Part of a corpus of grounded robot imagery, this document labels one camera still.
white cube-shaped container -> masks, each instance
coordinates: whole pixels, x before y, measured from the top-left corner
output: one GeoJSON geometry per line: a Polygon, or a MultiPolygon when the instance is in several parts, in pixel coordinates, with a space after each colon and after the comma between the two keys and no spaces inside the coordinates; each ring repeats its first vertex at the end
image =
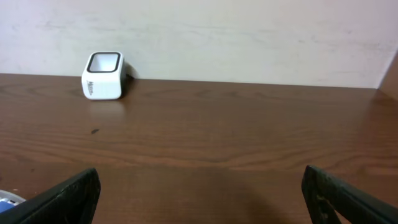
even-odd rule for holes
{"type": "Polygon", "coordinates": [[[122,95],[126,78],[124,57],[120,52],[95,52],[81,76],[83,92],[91,100],[114,100],[122,95]]]}

blue and white object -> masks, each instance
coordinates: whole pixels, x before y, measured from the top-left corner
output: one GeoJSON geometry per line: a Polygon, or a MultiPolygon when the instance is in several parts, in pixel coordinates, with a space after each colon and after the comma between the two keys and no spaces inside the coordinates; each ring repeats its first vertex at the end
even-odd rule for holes
{"type": "Polygon", "coordinates": [[[95,52],[88,58],[81,85],[88,99],[114,100],[122,95],[125,77],[122,53],[95,52]]]}
{"type": "Polygon", "coordinates": [[[0,213],[13,208],[22,202],[25,202],[25,199],[22,197],[6,192],[5,190],[0,190],[0,213]]]}

square opening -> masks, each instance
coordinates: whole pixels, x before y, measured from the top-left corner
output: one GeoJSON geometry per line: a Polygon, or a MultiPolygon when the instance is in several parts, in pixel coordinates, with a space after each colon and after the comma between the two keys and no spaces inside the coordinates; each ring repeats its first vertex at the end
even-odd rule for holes
{"type": "Polygon", "coordinates": [[[88,65],[89,72],[114,72],[118,69],[120,54],[117,52],[95,53],[88,65]]]}

black object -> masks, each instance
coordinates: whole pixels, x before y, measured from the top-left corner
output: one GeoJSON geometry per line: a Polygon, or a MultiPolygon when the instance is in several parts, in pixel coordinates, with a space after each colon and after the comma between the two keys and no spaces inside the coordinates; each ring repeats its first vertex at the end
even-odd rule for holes
{"type": "Polygon", "coordinates": [[[354,224],[398,223],[398,209],[315,166],[305,169],[302,191],[314,224],[340,224],[335,210],[354,224]]]}
{"type": "Polygon", "coordinates": [[[90,224],[101,186],[95,169],[58,184],[50,190],[0,213],[1,224],[90,224]]]}

wooden table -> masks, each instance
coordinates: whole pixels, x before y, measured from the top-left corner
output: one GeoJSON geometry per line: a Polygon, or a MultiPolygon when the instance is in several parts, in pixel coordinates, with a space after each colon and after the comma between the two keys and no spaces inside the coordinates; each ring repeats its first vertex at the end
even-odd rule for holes
{"type": "Polygon", "coordinates": [[[0,189],[32,198],[87,167],[93,223],[310,223],[314,164],[398,205],[398,104],[377,90],[0,75],[0,189]]]}

